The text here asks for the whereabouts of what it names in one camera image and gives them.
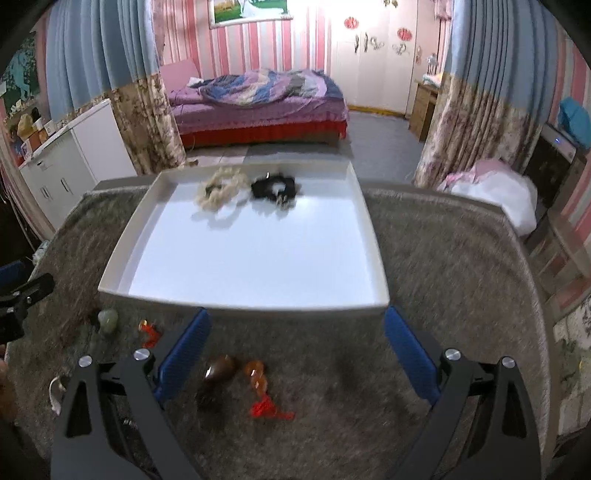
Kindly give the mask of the cream scrunchie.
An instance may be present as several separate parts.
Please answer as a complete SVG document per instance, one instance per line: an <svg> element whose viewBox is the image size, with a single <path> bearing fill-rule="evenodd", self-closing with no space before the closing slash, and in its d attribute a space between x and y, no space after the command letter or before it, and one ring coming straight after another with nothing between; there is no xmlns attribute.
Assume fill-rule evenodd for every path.
<svg viewBox="0 0 591 480"><path fill-rule="evenodd" d="M250 190L249 176L233 167L221 167L197 190L195 203L204 211L216 212L235 199L242 191Z"/></svg>

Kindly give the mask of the black scrunchie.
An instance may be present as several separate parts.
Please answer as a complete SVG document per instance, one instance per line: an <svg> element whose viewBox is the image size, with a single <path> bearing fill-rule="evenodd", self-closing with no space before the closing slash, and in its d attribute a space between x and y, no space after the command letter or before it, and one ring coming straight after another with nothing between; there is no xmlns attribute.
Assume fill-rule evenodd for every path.
<svg viewBox="0 0 591 480"><path fill-rule="evenodd" d="M250 191L253 199L267 200L280 209L287 209L296 200L298 186L294 177L283 173L267 173L250 185Z"/></svg>

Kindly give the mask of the grey shaggy rug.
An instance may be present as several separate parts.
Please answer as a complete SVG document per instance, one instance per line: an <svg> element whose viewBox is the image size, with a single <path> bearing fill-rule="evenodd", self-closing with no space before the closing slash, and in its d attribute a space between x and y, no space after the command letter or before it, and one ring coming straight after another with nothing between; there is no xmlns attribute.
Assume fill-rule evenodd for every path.
<svg viewBox="0 0 591 480"><path fill-rule="evenodd" d="M86 194L37 265L54 292L37 304L25 336L8 348L17 423L48 458L55 415L48 386L83 355L128 356L148 319L171 329L186 309L128 302L98 293L111 252L145 194L142 186ZM542 456L557 435L553 336L527 255L492 209L403 188L363 192L377 234L391 300L415 329L469 358L513 357L534 408ZM118 327L99 332L97 314L115 309ZM174 433L212 479L381 479L421 430L429 410L407 380L381 315L290 321L222 316L212 322L204 357L257 358L270 392L291 421L249 417L252 391L238 376L221 390L221 409L202 412L204 369L166 407Z"/></svg>

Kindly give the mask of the white cabinet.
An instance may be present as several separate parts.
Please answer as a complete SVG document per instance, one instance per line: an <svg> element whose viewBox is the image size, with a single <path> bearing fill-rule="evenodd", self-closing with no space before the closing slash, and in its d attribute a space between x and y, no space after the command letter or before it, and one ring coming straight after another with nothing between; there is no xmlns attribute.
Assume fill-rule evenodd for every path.
<svg viewBox="0 0 591 480"><path fill-rule="evenodd" d="M64 125L19 170L55 229L98 183L137 174L108 99Z"/></svg>

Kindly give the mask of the white shallow tray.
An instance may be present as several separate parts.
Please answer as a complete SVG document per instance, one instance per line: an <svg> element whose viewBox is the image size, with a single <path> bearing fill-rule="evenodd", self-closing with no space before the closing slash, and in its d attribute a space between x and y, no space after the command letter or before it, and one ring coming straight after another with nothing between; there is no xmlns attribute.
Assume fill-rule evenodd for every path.
<svg viewBox="0 0 591 480"><path fill-rule="evenodd" d="M390 294L379 244L352 164L247 163L252 180L293 177L287 209L239 194L197 206L211 167L159 174L137 205L98 289L133 300L231 314L341 318L380 312Z"/></svg>

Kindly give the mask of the white and pink bag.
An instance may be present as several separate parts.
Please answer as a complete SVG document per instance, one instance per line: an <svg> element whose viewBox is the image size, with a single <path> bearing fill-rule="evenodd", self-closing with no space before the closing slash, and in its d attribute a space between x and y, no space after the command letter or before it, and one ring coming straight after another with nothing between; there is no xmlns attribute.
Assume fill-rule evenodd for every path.
<svg viewBox="0 0 591 480"><path fill-rule="evenodd" d="M500 207L521 237L537 227L536 186L501 159L478 160L470 170L449 174L437 189Z"/></svg>

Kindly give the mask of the black appliance with panel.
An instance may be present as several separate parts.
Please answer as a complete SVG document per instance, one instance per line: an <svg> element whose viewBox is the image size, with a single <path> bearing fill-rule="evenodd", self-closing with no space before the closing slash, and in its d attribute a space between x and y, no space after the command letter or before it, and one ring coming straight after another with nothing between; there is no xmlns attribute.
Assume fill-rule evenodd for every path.
<svg viewBox="0 0 591 480"><path fill-rule="evenodd" d="M573 164L577 145L560 129L546 123L541 130L524 175L534 184L538 201L550 207Z"/></svg>

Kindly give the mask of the wooden desk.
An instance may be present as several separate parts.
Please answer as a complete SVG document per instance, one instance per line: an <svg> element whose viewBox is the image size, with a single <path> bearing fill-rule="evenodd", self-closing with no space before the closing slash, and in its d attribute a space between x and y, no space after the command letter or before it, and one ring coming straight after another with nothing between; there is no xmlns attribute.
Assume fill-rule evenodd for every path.
<svg viewBox="0 0 591 480"><path fill-rule="evenodd" d="M417 83L417 91L413 110L409 120L409 130L420 142L427 140L439 90L425 83Z"/></svg>

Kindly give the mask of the left blue floral curtain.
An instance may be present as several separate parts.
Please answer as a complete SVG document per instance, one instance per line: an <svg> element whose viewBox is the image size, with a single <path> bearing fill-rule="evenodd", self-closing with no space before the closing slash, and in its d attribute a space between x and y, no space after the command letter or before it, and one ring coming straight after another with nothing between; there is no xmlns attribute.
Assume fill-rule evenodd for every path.
<svg viewBox="0 0 591 480"><path fill-rule="evenodd" d="M185 160L160 73L155 1L57 1L49 9L46 81L51 118L75 119L103 100L135 170Z"/></svg>

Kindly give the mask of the blue floral curtain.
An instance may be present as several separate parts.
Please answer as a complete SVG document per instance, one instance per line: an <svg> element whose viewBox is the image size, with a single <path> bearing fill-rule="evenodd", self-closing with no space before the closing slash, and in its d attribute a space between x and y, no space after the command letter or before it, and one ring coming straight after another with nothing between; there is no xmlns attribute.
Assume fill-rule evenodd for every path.
<svg viewBox="0 0 591 480"><path fill-rule="evenodd" d="M51 118L75 119L103 100L135 170L185 160L160 73L155 1L57 1L49 9L46 81Z"/></svg>
<svg viewBox="0 0 591 480"><path fill-rule="evenodd" d="M541 2L455 2L415 184L435 188L485 158L523 170L550 116L557 55L556 21Z"/></svg>

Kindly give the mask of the pink headboard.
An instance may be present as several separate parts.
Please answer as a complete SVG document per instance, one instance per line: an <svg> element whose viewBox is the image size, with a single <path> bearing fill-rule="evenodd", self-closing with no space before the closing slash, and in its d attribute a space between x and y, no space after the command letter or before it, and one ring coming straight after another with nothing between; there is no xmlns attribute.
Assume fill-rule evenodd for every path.
<svg viewBox="0 0 591 480"><path fill-rule="evenodd" d="M184 88L191 78L201 77L191 59L162 65L160 75L167 92Z"/></svg>

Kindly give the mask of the teal cloth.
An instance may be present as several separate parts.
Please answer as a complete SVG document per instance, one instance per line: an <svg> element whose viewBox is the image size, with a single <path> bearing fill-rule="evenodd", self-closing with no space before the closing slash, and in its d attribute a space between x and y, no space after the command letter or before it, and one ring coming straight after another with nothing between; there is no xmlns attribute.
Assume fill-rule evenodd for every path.
<svg viewBox="0 0 591 480"><path fill-rule="evenodd" d="M559 105L559 125L584 149L591 145L591 122L588 112L572 97Z"/></svg>

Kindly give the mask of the right blue floral curtain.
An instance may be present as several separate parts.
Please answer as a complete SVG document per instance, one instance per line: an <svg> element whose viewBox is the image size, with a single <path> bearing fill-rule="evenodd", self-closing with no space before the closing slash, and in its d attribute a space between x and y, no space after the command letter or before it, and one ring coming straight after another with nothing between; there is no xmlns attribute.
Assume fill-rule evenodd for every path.
<svg viewBox="0 0 591 480"><path fill-rule="evenodd" d="M541 2L455 2L415 184L435 188L485 158L523 170L550 116L557 55L556 21Z"/></svg>

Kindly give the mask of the bed with purple quilt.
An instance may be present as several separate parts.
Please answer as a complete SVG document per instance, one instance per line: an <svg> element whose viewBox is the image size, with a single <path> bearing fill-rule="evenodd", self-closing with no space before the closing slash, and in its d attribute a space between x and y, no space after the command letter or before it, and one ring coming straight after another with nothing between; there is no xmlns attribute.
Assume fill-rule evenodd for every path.
<svg viewBox="0 0 591 480"><path fill-rule="evenodd" d="M168 92L187 149L270 142L337 143L349 110L322 70L249 70L211 80L190 78Z"/></svg>

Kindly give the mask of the white wardrobe with decals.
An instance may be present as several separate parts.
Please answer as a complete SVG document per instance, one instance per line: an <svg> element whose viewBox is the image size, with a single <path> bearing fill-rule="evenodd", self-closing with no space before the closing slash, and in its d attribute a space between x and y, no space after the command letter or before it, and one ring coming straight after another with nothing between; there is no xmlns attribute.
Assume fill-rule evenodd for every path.
<svg viewBox="0 0 591 480"><path fill-rule="evenodd" d="M405 116L418 56L437 39L432 1L335 1L329 76L351 108Z"/></svg>

